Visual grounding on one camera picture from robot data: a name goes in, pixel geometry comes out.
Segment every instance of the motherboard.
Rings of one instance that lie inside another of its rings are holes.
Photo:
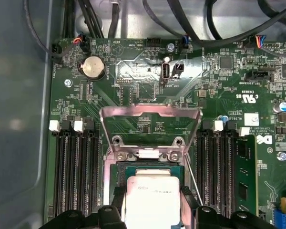
[[[286,43],[264,46],[286,53]],[[108,117],[104,129],[102,108],[137,104],[199,111],[194,139],[191,118],[156,109]],[[201,49],[187,38],[91,39],[54,60],[50,111],[46,222],[68,209],[88,216],[111,203],[136,169],[161,168],[226,217],[245,210],[275,225],[285,218],[276,226],[286,228],[286,58],[246,41]],[[108,139],[144,147],[190,143],[198,191],[174,155],[133,161],[120,154],[106,174]]]

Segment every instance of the blue capacitor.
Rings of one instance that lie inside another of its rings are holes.
[[[220,115],[217,117],[217,120],[221,120],[224,124],[226,124],[226,122],[229,121],[229,117],[226,115]]]
[[[286,102],[276,103],[273,106],[273,111],[275,113],[286,112]]]

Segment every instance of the green circuit board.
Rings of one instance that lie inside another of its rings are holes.
[[[97,148],[98,153],[94,158],[87,156],[87,163],[93,160],[96,166],[94,171],[91,170],[94,175],[90,175],[94,182],[93,206],[102,204],[103,157],[108,152],[108,143],[100,125],[100,109],[137,103],[170,104],[184,109],[201,109],[202,122],[211,125],[214,120],[227,116],[229,122],[236,124],[237,134],[243,127],[250,128],[250,135],[235,138],[235,142],[248,141],[246,147],[250,152],[250,156],[243,159],[239,151],[235,152],[237,193],[239,183],[246,187],[242,192],[246,195],[246,203],[238,201],[235,210],[249,210],[256,214],[260,210],[266,213],[266,220],[273,223],[273,209],[280,208],[281,197],[286,197],[286,160],[278,159],[279,153],[286,153],[286,113],[277,114],[273,110],[275,104],[286,102],[286,59],[246,47],[244,42],[214,49],[193,49],[189,44],[185,52],[178,40],[160,40],[152,47],[148,42],[147,39],[91,40],[90,55],[102,58],[106,65],[106,74],[98,81],[88,80],[78,70],[78,63],[87,58],[79,47],[71,50],[61,63],[53,64],[50,120],[73,123],[77,118],[87,118],[95,122],[92,147]],[[63,49],[70,43],[71,40],[66,39],[59,41]],[[168,44],[175,46],[172,52],[167,50]],[[286,52],[286,44],[283,43],[266,43],[264,46]],[[162,83],[161,64],[165,58],[169,58],[170,72],[180,64],[184,70]],[[252,73],[265,72],[268,73],[266,80],[248,80]],[[65,80],[70,80],[71,85],[66,86]],[[187,139],[190,123],[191,120],[186,118],[144,114],[136,118],[111,119],[109,127],[112,135],[120,135],[130,145],[140,142],[141,145],[153,146],[171,144],[176,136]],[[57,145],[56,137],[50,136],[46,221],[53,217],[55,205]],[[197,165],[196,147],[197,141],[189,152],[193,171]],[[113,185],[117,182],[118,178],[111,180]],[[73,196],[71,202],[76,202],[77,198],[77,195]]]

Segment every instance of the black cable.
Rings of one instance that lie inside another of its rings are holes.
[[[276,10],[274,10],[271,5],[266,0],[257,0],[259,8],[261,8],[262,12],[269,18],[273,18],[279,14]],[[278,20],[279,23],[282,23],[286,26],[286,17]]]
[[[276,57],[286,57],[286,53],[277,53],[277,52],[273,52],[269,49],[266,49],[264,47],[261,47],[261,50],[263,50],[264,52],[270,54],[270,55],[273,55],[273,56],[276,56]]]
[[[99,24],[99,20],[97,19],[97,16],[95,14],[95,11],[90,3],[89,0],[83,0],[83,2],[85,3],[86,7],[87,7],[87,11],[89,16],[91,17],[91,20],[93,22],[96,34],[98,35],[98,38],[104,38],[104,34],[102,32],[102,28]]]
[[[176,31],[174,31],[173,29],[171,29],[170,27],[168,27],[166,24],[164,24],[162,21],[159,20],[159,18],[155,15],[155,13],[153,12],[153,10],[150,8],[147,0],[142,0],[144,9],[146,11],[146,13],[148,14],[148,16],[158,25],[160,25],[163,29],[165,29],[166,31],[168,31],[170,34],[176,36],[176,37],[182,37],[183,35],[180,33],[177,33]]]
[[[118,27],[119,22],[119,4],[112,4],[112,16],[111,16],[111,24],[108,31],[108,38],[115,38],[115,33]]]
[[[255,35],[255,34],[269,28],[271,25],[276,23],[278,20],[280,20],[281,18],[286,16],[286,9],[284,9],[278,15],[267,20],[263,24],[255,27],[255,28],[253,28],[247,32],[241,33],[237,36],[230,37],[230,38],[223,39],[223,40],[219,40],[219,41],[201,41],[199,39],[199,37],[197,36],[197,34],[195,33],[195,31],[193,30],[189,20],[187,19],[186,15],[185,15],[182,7],[181,7],[179,0],[167,0],[167,2],[169,3],[170,8],[171,8],[173,14],[175,15],[175,17],[177,18],[179,24],[182,26],[184,31],[192,38],[193,42],[199,46],[203,46],[203,47],[207,47],[207,48],[225,46],[227,44],[231,44],[233,42],[237,42],[237,41],[240,41],[242,39],[245,39],[245,38],[249,37],[250,35]]]
[[[75,25],[75,2],[69,0],[69,14],[68,14],[68,37],[74,37]]]
[[[68,16],[69,16],[69,3],[68,0],[64,2],[63,24],[62,24],[62,37],[68,38]]]
[[[223,38],[219,35],[213,20],[213,5],[217,2],[217,0],[206,0],[206,23],[210,29],[211,34],[215,38],[215,40],[222,40]]]
[[[83,2],[83,0],[78,0],[78,3],[80,5],[80,8],[82,10],[82,14],[84,15],[84,18],[85,18],[85,21],[86,21],[86,24],[87,24],[87,27],[88,27],[88,30],[90,32],[90,35],[92,38],[97,38],[96,36],[96,33],[94,31],[94,26],[93,26],[93,23],[91,21],[91,18],[88,14],[88,11],[87,11],[87,8],[85,6],[85,3]]]
[[[34,29],[34,25],[31,19],[31,15],[30,15],[30,10],[29,10],[29,0],[24,0],[23,2],[23,7],[24,7],[24,12],[25,12],[25,19],[27,22],[27,25],[30,29],[30,32],[32,34],[32,36],[34,37],[34,39],[36,40],[37,44],[50,56],[55,57],[55,58],[61,58],[65,55],[67,55],[69,53],[69,51],[75,46],[74,43],[72,43],[69,47],[67,47],[62,53],[55,53],[52,52],[51,50],[49,50],[40,40],[40,38],[37,35],[37,32]]]

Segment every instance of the blue connector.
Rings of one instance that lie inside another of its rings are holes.
[[[273,211],[273,219],[275,227],[286,229],[286,214],[284,214],[280,209],[275,209]]]

